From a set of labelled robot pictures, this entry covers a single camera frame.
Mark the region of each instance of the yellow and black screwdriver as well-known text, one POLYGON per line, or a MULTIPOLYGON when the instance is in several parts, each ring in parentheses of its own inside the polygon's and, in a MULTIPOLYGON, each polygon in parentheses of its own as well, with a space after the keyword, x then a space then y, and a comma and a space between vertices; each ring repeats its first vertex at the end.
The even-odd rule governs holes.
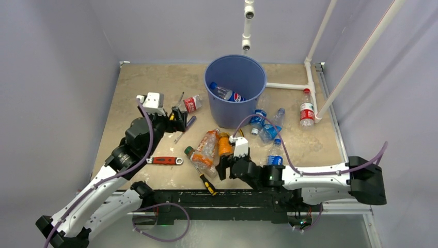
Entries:
POLYGON ((195 169, 198 171, 199 177, 202 179, 202 182, 204 183, 204 186, 206 187, 208 192, 210 192, 212 196, 215 196, 217 194, 216 188, 210 183, 205 175, 199 171, 198 167, 195 166, 195 169))

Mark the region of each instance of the bin rim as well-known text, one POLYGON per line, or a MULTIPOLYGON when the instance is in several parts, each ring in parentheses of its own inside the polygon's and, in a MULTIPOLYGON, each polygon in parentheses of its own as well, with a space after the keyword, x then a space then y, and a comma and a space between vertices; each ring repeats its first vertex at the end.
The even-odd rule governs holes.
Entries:
POLYGON ((252 100, 254 100, 254 99, 257 99, 257 98, 263 93, 264 89, 266 88, 266 81, 267 81, 267 78, 266 78, 266 72, 264 71, 263 66, 261 66, 261 64, 260 64, 259 62, 257 62, 255 59, 253 59, 253 58, 251 58, 251 57, 248 57, 248 56, 245 56, 245 55, 240 55, 240 54, 228 54, 228 55, 221 56, 221 57, 219 57, 219 58, 213 60, 212 62, 210 62, 210 63, 208 64, 208 66, 206 67, 205 72, 204 72, 204 85, 205 85, 207 91, 208 91, 213 97, 216 97, 218 100, 223 101, 223 102, 227 102, 227 103, 232 103, 232 104, 244 103, 244 102, 249 102, 249 101, 252 101, 252 100), (210 90, 210 87, 209 87, 209 85, 207 85, 207 81, 206 81, 207 69, 208 69, 208 68, 210 67, 210 65, 212 65, 214 62, 216 62, 216 61, 218 61, 218 60, 220 60, 220 59, 226 58, 226 57, 239 57, 239 58, 244 58, 244 59, 250 60, 250 61, 254 62, 254 63, 255 63, 260 69, 261 69, 261 71, 263 72, 263 77, 264 77, 263 80, 264 80, 264 84, 263 84, 263 88, 262 88, 262 90, 260 91, 259 94, 257 94, 257 95, 254 96, 253 98, 246 99, 245 101, 241 101, 241 102, 230 102, 230 101, 227 101, 227 100, 224 100, 224 99, 222 99, 222 98, 217 97, 217 96, 216 96, 216 95, 210 90))

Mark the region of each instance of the wooden table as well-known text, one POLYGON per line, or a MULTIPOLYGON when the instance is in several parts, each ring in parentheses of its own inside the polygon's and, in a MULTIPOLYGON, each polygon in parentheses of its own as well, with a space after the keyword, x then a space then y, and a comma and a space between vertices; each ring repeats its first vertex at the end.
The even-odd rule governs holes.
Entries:
MULTIPOLYGON (((99 171, 111 151, 118 146, 131 121, 140 116, 135 100, 137 95, 146 95, 148 92, 163 93, 164 108, 170 112, 170 108, 177 103, 184 91, 184 98, 200 94, 204 99, 202 107, 193 113, 196 115, 197 121, 176 145, 174 139, 179 132, 166 133, 153 154, 154 157, 181 157, 184 158, 184 163, 179 166, 147 164, 121 189, 128 189, 132 182, 140 180, 146 181, 153 189, 203 189, 202 181, 184 154, 184 149, 187 146, 196 148, 204 134, 217 127, 210 113, 207 91, 204 87, 206 66, 123 65, 103 131, 93 175, 99 171)), ((266 70, 268 82, 307 83, 303 65, 266 64, 263 67, 266 70)), ((312 72, 317 90, 317 103, 318 106, 322 106, 324 96, 315 68, 312 69, 312 72)), ((300 101, 303 93, 299 90, 271 88, 267 88, 265 92, 271 97, 268 117, 272 116, 280 107, 286 110, 281 135, 295 166, 325 166, 343 161, 338 146, 339 137, 328 112, 313 130, 302 131, 299 125, 300 101)), ((258 165, 264 165, 270 145, 261 146, 260 138, 250 134, 250 126, 246 126, 242 130, 249 140, 253 161, 258 165)), ((221 131, 232 133, 234 130, 221 131)), ((239 179, 220 181, 218 177, 215 177, 211 179, 211 182, 217 189, 249 189, 249 186, 239 179)))

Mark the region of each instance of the blue label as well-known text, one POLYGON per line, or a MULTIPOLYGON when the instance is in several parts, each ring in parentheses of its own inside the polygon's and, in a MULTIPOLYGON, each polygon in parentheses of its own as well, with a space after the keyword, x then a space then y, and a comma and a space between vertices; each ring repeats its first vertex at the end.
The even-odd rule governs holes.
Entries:
POLYGON ((246 100, 245 98, 243 98, 241 95, 237 94, 236 92, 233 92, 230 99, 228 99, 228 101, 230 102, 242 102, 245 100, 246 100))
POLYGON ((283 165, 283 158, 281 156, 268 156, 268 164, 283 165))
MULTIPOLYGON (((266 112, 263 111, 263 110, 256 110, 256 111, 254 112, 254 114, 256 114, 256 115, 262 115, 262 116, 266 117, 266 112)), ((253 118, 251 118, 251 121, 250 121, 249 123, 251 123, 251 124, 253 124, 253 123, 260 123, 260 124, 263 126, 263 124, 264 124, 264 119, 261 118, 261 117, 258 117, 258 116, 254 116, 253 118)))
MULTIPOLYGON (((276 126, 276 128, 278 131, 281 131, 281 127, 276 126)), ((277 132, 271 124, 264 125, 264 129, 268 134, 270 134, 271 140, 273 140, 277 136, 277 132)))

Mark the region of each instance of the blue bottle cap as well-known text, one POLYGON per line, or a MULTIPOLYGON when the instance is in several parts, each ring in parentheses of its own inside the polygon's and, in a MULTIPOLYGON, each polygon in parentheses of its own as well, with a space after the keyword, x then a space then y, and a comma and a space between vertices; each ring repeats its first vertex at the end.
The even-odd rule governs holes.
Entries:
POLYGON ((215 83, 215 82, 211 82, 211 84, 210 84, 210 89, 216 89, 216 87, 217 87, 217 83, 215 83))

